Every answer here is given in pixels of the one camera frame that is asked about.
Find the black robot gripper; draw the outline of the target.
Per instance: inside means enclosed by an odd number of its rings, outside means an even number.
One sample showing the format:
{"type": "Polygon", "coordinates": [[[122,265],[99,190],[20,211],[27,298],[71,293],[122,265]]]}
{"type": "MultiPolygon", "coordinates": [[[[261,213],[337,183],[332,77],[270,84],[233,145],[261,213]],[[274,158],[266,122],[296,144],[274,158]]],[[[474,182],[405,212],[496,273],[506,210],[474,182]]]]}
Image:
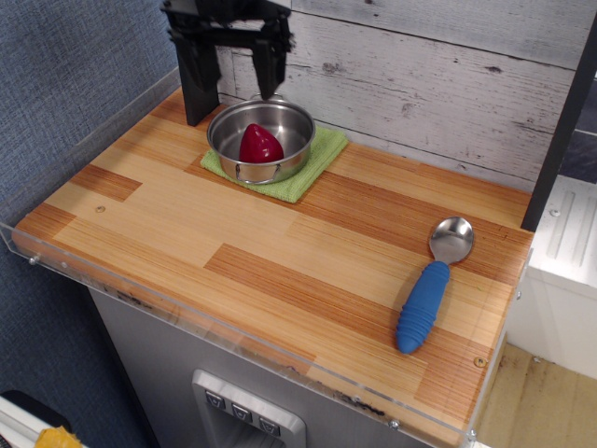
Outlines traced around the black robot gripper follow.
{"type": "Polygon", "coordinates": [[[285,81],[292,49],[291,10],[273,1],[164,1],[186,100],[217,95],[221,78],[215,46],[253,49],[263,100],[285,81]]]}

